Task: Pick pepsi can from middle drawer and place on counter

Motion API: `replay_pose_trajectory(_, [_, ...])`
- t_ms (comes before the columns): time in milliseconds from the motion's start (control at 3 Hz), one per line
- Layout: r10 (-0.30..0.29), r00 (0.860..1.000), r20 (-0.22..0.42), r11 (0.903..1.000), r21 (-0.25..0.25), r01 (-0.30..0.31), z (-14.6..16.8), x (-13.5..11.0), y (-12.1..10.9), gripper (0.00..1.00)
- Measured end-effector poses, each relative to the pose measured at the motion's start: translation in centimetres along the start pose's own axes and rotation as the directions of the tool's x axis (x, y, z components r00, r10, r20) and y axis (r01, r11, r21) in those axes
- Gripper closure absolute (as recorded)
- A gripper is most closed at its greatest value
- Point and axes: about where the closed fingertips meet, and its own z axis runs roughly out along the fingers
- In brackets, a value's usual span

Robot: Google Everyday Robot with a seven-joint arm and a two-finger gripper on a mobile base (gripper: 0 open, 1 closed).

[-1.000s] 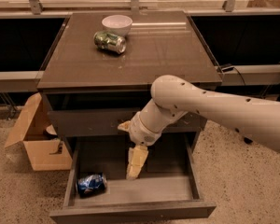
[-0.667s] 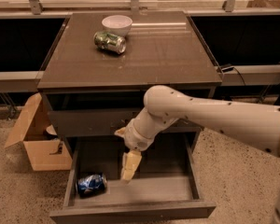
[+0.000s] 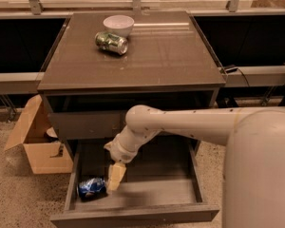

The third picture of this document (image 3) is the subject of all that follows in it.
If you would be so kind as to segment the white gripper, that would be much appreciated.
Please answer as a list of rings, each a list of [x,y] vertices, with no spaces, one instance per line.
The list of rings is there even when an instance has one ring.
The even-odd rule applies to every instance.
[[[104,149],[109,152],[111,160],[115,162],[109,166],[106,188],[108,191],[116,191],[124,177],[125,164],[130,163],[136,157],[137,152],[124,148],[118,138],[106,143]]]

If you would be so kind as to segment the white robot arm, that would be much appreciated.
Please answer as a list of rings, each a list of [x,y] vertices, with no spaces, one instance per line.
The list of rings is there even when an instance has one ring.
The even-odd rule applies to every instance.
[[[285,228],[285,106],[163,111],[136,105],[104,148],[110,191],[140,147],[162,132],[224,145],[222,228]]]

